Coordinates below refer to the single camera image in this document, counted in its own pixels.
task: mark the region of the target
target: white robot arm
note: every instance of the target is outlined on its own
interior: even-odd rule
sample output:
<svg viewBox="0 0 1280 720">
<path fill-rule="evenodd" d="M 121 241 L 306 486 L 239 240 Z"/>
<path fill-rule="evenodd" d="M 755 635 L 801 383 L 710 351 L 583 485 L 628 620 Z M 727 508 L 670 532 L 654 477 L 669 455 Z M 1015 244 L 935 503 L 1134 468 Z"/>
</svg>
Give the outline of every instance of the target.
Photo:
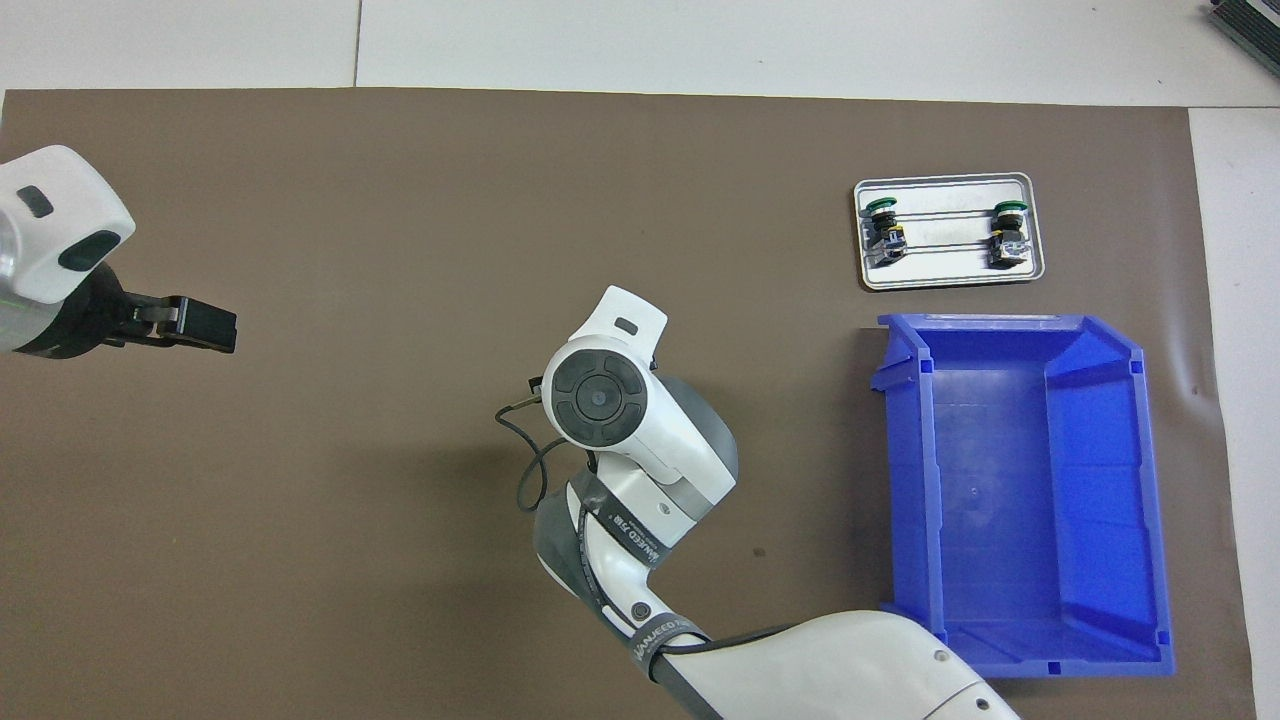
<svg viewBox="0 0 1280 720">
<path fill-rule="evenodd" d="M 850 611 L 712 642 L 649 573 L 737 482 L 737 446 L 687 384 L 653 374 L 667 316 L 611 287 L 543 375 L 547 418 L 598 456 L 538 505 L 547 571 L 695 717 L 1010 720 L 1016 714 L 915 623 Z"/>
<path fill-rule="evenodd" d="M 234 351 L 234 314 L 120 288 L 104 259 L 133 229 L 111 186 L 68 147 L 0 164 L 0 352 L 67 359 L 100 343 Z"/>
</svg>

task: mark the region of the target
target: brown table surface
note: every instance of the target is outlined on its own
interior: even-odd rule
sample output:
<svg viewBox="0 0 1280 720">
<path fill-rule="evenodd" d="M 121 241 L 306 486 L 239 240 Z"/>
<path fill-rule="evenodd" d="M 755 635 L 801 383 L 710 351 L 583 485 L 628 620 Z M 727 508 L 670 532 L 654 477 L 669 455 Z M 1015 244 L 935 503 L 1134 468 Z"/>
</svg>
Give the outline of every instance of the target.
<svg viewBox="0 0 1280 720">
<path fill-rule="evenodd" d="M 138 223 L 125 288 L 241 345 L 3 360 L 5 717 L 681 716 L 545 577 L 492 420 L 609 283 L 739 439 L 654 577 L 718 637 L 890 598 L 878 314 L 1105 318 L 1147 350 L 1179 673 L 995 684 L 1028 719 L 1253 716 L 1184 110 L 10 92 L 0 158 L 55 142 Z M 858 181 L 1000 170 L 1043 279 L 859 286 Z"/>
</svg>

